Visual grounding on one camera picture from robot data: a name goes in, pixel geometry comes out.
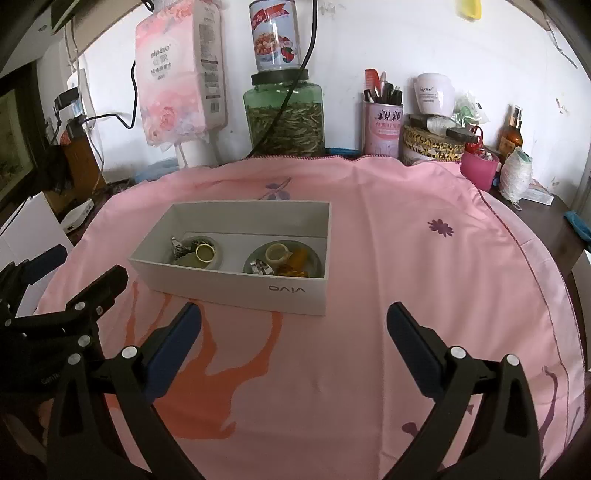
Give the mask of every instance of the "vivo box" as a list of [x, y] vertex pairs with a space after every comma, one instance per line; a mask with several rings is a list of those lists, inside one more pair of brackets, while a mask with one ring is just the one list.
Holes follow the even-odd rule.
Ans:
[[[170, 265], [170, 238], [214, 239], [222, 250], [218, 270]], [[260, 246], [297, 240], [319, 256], [324, 278], [267, 277], [242, 273]], [[330, 203], [271, 200], [175, 203], [129, 258], [152, 290], [271, 312], [324, 315], [329, 278]]]

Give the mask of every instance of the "gold ring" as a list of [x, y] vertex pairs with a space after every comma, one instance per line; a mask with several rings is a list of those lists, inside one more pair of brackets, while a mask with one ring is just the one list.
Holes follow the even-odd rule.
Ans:
[[[203, 258], [201, 258], [201, 257], [199, 256], [199, 249], [201, 249], [201, 248], [207, 248], [207, 249], [208, 249], [208, 250], [211, 252], [211, 258], [210, 258], [209, 260], [204, 260]], [[211, 245], [209, 245], [209, 244], [202, 243], [202, 244], [199, 244], [199, 245], [197, 246], [197, 249], [195, 250], [195, 255], [197, 256], [197, 259], [198, 259], [199, 261], [201, 261], [201, 262], [203, 262], [203, 263], [210, 264], [210, 263], [213, 261], [213, 259], [215, 258], [215, 256], [216, 256], [216, 249], [215, 249], [214, 247], [212, 247]]]

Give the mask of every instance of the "white cardboard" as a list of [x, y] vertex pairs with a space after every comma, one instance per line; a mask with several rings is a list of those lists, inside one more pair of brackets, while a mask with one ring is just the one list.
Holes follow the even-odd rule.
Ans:
[[[45, 195], [35, 195], [0, 228], [0, 271], [10, 262], [18, 265], [25, 260], [32, 260], [60, 244], [66, 247], [68, 253], [72, 250], [72, 243], [61, 230]], [[51, 272], [27, 288], [17, 311], [18, 317], [35, 312], [54, 273]]]
[[[172, 236], [206, 235], [221, 247], [219, 270], [170, 265]], [[313, 248], [324, 278], [265, 277], [242, 273], [249, 254], [282, 239]], [[330, 203], [269, 200], [176, 203], [140, 243], [129, 261], [157, 291], [273, 312], [324, 315], [329, 277]]]

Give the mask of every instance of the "jar lid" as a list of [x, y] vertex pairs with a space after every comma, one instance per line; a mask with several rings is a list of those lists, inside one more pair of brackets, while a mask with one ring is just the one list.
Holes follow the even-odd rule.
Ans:
[[[285, 70], [269, 70], [268, 72], [257, 73], [252, 76], [253, 85], [263, 85], [265, 83], [293, 83], [297, 80], [300, 74], [300, 69], [285, 69]], [[300, 81], [307, 80], [308, 70], [301, 73]]]

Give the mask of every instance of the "pink floral tissue pack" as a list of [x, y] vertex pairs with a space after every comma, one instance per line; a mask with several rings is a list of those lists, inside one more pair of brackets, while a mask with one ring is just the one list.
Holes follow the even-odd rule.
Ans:
[[193, 140], [225, 124], [221, 35], [212, 0], [180, 0], [138, 24], [135, 75], [148, 145]]

